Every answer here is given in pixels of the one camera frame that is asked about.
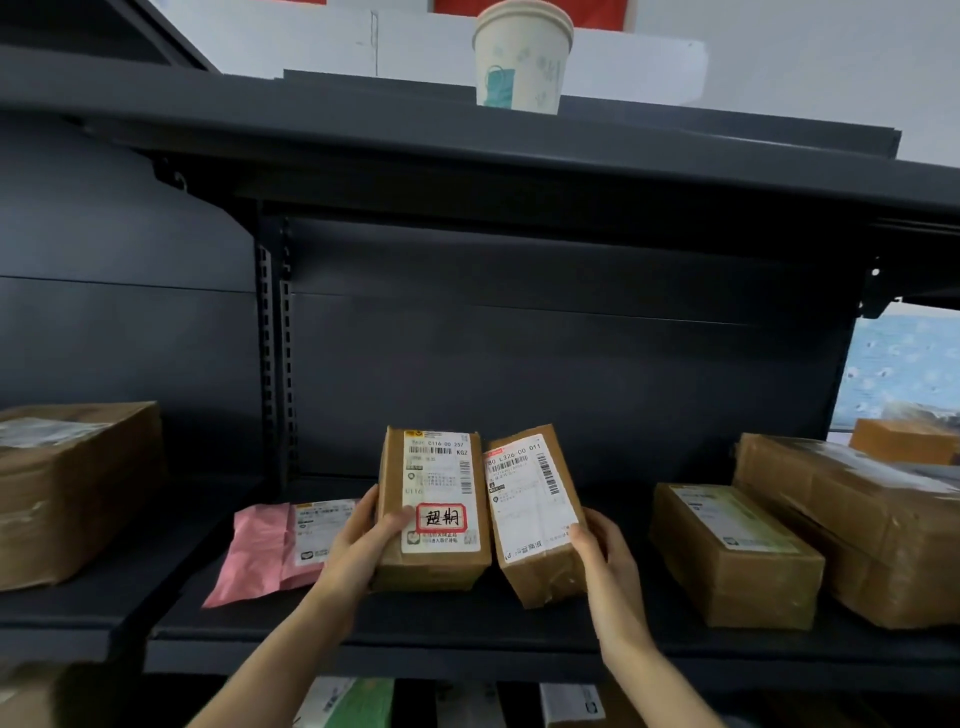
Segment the brown cardboard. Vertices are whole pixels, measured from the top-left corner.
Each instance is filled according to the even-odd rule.
[[[661,483],[654,493],[650,538],[667,568],[684,587],[710,627],[809,629],[816,613],[824,558],[742,491],[704,488],[705,502],[731,498],[746,523],[781,552],[733,550],[684,503],[677,489]],[[694,504],[703,512],[706,506]],[[731,539],[734,546],[737,541]]]
[[[829,590],[857,614],[888,629],[960,623],[960,490],[918,468],[744,435],[734,484],[824,553]]]
[[[566,496],[570,500],[577,522],[586,527],[587,520],[580,499],[573,486],[573,478],[564,460],[564,453],[560,449],[557,433],[553,425],[541,425],[518,432],[516,435],[493,440],[487,445],[485,457],[510,445],[517,440],[532,435],[541,435],[546,443],[550,456],[557,468],[557,479],[563,485]],[[491,489],[490,479],[487,482],[488,491]],[[498,497],[496,493],[488,493],[492,500]],[[507,581],[514,588],[524,609],[536,609],[546,604],[561,601],[575,595],[587,593],[587,578],[584,574],[584,564],[580,556],[570,543],[561,544],[541,553],[527,556],[517,561],[508,560],[504,556],[500,533],[496,522],[496,515],[492,513],[493,540],[496,543],[496,558],[503,570]]]
[[[604,717],[600,720],[552,720],[544,728],[646,728],[633,703],[613,681],[596,686]]]
[[[96,556],[166,477],[155,403],[0,412],[108,427],[59,445],[0,447],[0,591],[57,584]]]
[[[380,456],[380,495],[376,516],[383,518],[403,507],[403,433],[387,427]],[[473,492],[479,517],[480,550],[455,553],[403,553],[400,536],[383,551],[372,587],[381,592],[439,592],[468,590],[492,562],[490,512],[483,477],[480,435],[472,433]]]
[[[949,465],[960,435],[919,420],[857,420],[850,447],[887,463]]]
[[[0,726],[91,728],[117,724],[143,665],[139,650],[106,663],[27,663],[0,680]]]

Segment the barcode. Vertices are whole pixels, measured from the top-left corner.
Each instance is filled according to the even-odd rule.
[[[414,455],[450,455],[453,453],[453,448],[434,448],[433,446],[427,445],[411,445],[409,451]]]
[[[504,460],[502,463],[497,463],[496,465],[490,466],[490,472],[496,473],[497,471],[502,471],[505,468],[510,468],[513,465],[518,463],[525,463],[527,461],[526,455],[518,455],[517,457],[512,457],[510,460]]]
[[[560,494],[560,486],[557,485],[557,478],[553,476],[553,471],[550,470],[550,464],[546,461],[546,455],[542,453],[537,455],[537,462],[540,463],[540,470],[543,472],[543,479],[546,480],[546,487],[550,489],[550,495],[558,496]]]
[[[473,470],[469,460],[460,461],[460,492],[465,496],[473,495]]]

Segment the cardboard box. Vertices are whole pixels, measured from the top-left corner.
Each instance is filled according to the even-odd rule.
[[[0,726],[90,728],[118,724],[143,665],[142,650],[106,663],[29,663],[0,680]]]
[[[75,574],[165,478],[155,403],[0,413],[0,590]]]
[[[387,427],[377,517],[405,505],[417,513],[384,549],[375,590],[468,590],[491,564],[482,453],[475,432]]]
[[[850,447],[887,463],[949,465],[960,435],[917,420],[857,420]]]
[[[960,489],[813,440],[744,435],[734,484],[827,557],[831,593],[888,629],[960,623]]]
[[[646,728],[630,699],[614,683],[540,684],[544,728]]]
[[[553,425],[494,440],[484,460],[496,558],[524,609],[585,594],[568,531],[587,522]]]
[[[659,484],[650,539],[708,626],[813,626],[824,557],[742,491]]]

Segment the paper cup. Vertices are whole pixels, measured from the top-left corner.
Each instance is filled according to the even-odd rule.
[[[542,0],[504,0],[477,16],[477,105],[557,113],[573,21]]]

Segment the shelf board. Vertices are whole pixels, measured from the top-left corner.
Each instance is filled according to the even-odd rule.
[[[317,481],[294,500],[355,496]],[[617,517],[638,557],[660,649],[701,690],[960,690],[960,631],[888,632],[832,599],[810,632],[708,629],[643,538],[646,488],[583,488],[585,505]],[[220,561],[196,574],[154,629],[147,670],[230,674],[294,609],[303,590],[212,610],[201,603]],[[524,611],[494,566],[468,593],[374,594],[329,671],[425,679],[595,681],[605,670],[585,599]]]
[[[196,568],[191,556],[215,540],[217,526],[228,525],[257,483],[243,476],[172,480],[72,579],[0,594],[0,657],[102,662],[127,640],[142,639]],[[228,530],[219,536],[228,540]]]
[[[191,192],[288,212],[303,205],[472,225],[553,220],[554,229],[579,220],[636,238],[666,202],[675,228],[707,211],[746,226],[764,203],[756,230],[769,240],[774,213],[804,206],[790,223],[795,229],[811,216],[812,201],[826,215],[814,222],[835,228],[837,214],[860,222],[913,212],[955,220],[958,211],[960,170],[935,165],[24,48],[0,46],[0,66],[15,69],[0,78],[0,109],[67,115],[118,144],[193,158],[178,170]],[[524,189],[524,197],[503,200],[487,189],[536,170],[507,190]],[[624,198],[616,190],[627,180],[649,186],[639,195],[628,185]]]

